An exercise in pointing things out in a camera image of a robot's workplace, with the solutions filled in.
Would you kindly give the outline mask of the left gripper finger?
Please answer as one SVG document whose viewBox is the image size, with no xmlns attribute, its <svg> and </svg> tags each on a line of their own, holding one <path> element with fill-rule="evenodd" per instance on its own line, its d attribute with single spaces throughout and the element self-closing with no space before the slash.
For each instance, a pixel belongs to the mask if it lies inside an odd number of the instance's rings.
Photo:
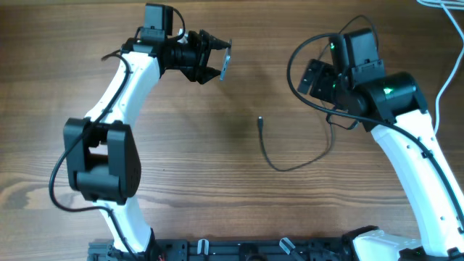
<svg viewBox="0 0 464 261">
<path fill-rule="evenodd" d="M 194 76 L 194 82 L 205 84 L 221 74 L 220 70 L 212 67 L 199 67 Z"/>
<path fill-rule="evenodd" d="M 210 50 L 221 50 L 231 48 L 231 43 L 214 37 L 205 30 L 199 31 L 200 36 L 206 41 L 207 48 Z"/>
</svg>

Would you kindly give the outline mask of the blue Galaxy smartphone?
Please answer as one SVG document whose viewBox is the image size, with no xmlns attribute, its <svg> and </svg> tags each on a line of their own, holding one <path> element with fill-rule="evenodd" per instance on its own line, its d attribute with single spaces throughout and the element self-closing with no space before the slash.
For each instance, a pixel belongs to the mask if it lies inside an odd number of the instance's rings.
<svg viewBox="0 0 464 261">
<path fill-rule="evenodd" d="M 225 54 L 224 54 L 224 57 L 223 57 L 223 66 L 222 66 L 222 70 L 220 72 L 220 81 L 225 80 L 226 71 L 228 69 L 228 65 L 229 65 L 230 60 L 231 60 L 232 40 L 230 39 L 228 43 L 229 43 L 229 47 L 226 48 Z"/>
</svg>

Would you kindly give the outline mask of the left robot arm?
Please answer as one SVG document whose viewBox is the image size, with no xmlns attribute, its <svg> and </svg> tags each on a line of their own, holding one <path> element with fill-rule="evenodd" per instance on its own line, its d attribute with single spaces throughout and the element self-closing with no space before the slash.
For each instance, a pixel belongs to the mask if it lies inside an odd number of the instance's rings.
<svg viewBox="0 0 464 261">
<path fill-rule="evenodd" d="M 70 118 L 64 126 L 66 164 L 71 189 L 103 215 L 113 235 L 108 244 L 92 244 L 91 260 L 158 260 L 152 228 L 138 205 L 141 161 L 132 128 L 151 89 L 168 70 L 181 72 L 189 81 L 207 83 L 223 78 L 224 69 L 208 66 L 214 50 L 231 52 L 232 43 L 205 30 L 181 29 L 173 33 L 176 8 L 145 6 L 144 24 L 113 57 L 120 65 L 99 102 L 83 118 Z"/>
</svg>

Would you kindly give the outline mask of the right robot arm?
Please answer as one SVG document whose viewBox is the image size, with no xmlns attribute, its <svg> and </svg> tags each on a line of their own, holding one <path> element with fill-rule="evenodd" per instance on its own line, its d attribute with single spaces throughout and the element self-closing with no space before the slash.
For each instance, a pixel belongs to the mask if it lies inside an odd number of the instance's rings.
<svg viewBox="0 0 464 261">
<path fill-rule="evenodd" d="M 344 236 L 350 260 L 461 260 L 463 192 L 436 139 L 426 99 L 413 76 L 387 75 L 378 37 L 368 28 L 327 33 L 331 63 L 310 60 L 294 95 L 362 125 L 393 166 L 420 236 L 366 226 Z"/>
</svg>

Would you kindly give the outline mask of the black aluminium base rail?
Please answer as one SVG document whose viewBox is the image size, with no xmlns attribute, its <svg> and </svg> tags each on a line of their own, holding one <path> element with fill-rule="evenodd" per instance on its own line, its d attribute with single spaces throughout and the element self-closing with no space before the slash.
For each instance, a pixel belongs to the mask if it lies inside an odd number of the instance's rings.
<svg viewBox="0 0 464 261">
<path fill-rule="evenodd" d="M 340 238 L 292 239 L 292 250 L 285 250 L 279 240 L 271 241 L 198 241 L 158 240 L 154 250 L 135 257 L 124 253 L 112 241 L 89 244 L 88 260 L 166 260 L 166 261 L 292 261 L 352 260 L 352 251 Z"/>
</svg>

